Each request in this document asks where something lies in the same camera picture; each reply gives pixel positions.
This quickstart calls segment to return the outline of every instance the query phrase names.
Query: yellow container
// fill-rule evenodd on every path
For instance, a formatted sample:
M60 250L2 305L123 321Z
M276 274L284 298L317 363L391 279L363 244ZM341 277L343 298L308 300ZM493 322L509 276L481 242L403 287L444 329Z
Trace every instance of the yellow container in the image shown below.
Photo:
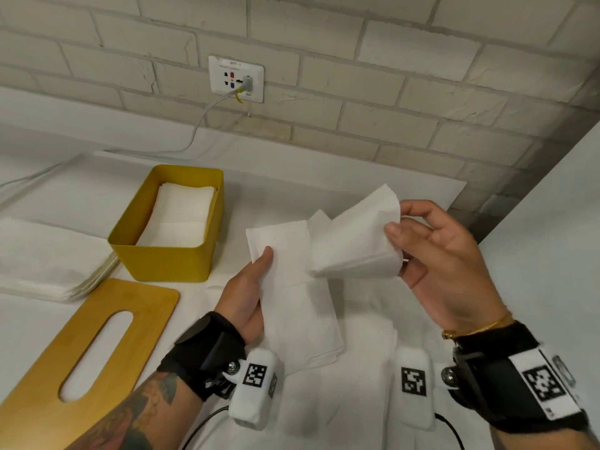
M136 246L146 228L158 188L163 183L201 188L212 186L215 194L208 213L204 243L196 248ZM109 244L131 276L138 281L201 283L211 272L213 252L224 210L223 171L219 169L155 166L137 190L109 235Z

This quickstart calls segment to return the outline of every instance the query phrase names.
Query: person's left hand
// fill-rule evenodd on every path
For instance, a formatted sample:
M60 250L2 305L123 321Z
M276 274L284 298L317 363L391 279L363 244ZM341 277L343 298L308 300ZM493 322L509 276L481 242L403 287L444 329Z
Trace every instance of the person's left hand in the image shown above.
M229 279L215 312L221 314L237 331L246 344L253 343L262 333L263 318L260 310L260 280L273 263L273 249L266 247L262 256L247 264L241 272Z

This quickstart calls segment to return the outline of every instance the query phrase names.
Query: gold bracelet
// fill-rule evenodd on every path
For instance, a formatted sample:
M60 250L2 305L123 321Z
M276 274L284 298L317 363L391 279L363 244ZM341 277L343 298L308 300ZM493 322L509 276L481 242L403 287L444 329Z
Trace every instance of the gold bracelet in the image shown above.
M482 332L485 332L488 330L492 330L494 328L498 328L499 326L504 324L507 320L512 319L512 318L513 318L513 314L510 311L508 311L504 316L502 316L499 320L497 320L493 324L486 325L485 327L477 329L471 333L466 333L464 335L461 335L454 330L444 330L444 331L442 331L442 338L445 340L455 340L456 338L459 338L459 337L475 335L477 333L482 333Z

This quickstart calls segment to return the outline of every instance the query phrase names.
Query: screw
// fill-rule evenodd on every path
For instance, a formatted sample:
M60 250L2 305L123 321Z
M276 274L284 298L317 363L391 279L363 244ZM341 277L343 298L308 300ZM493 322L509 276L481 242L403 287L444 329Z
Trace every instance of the screw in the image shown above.
M233 376L239 371L239 363L238 362L229 362L227 365L227 373L229 376Z
M458 378L453 367L447 367L442 370L442 380L449 387L458 387Z

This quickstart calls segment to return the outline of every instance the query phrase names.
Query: oval hole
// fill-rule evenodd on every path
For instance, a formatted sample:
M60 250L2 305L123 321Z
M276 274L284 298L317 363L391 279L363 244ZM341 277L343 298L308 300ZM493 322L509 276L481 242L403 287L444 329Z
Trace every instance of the oval hole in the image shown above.
M96 378L109 361L119 341L131 325L133 314L129 311L119 311L110 316L100 333L85 351L75 369L62 384L59 393L62 401L79 400L86 394L89 388L96 382Z

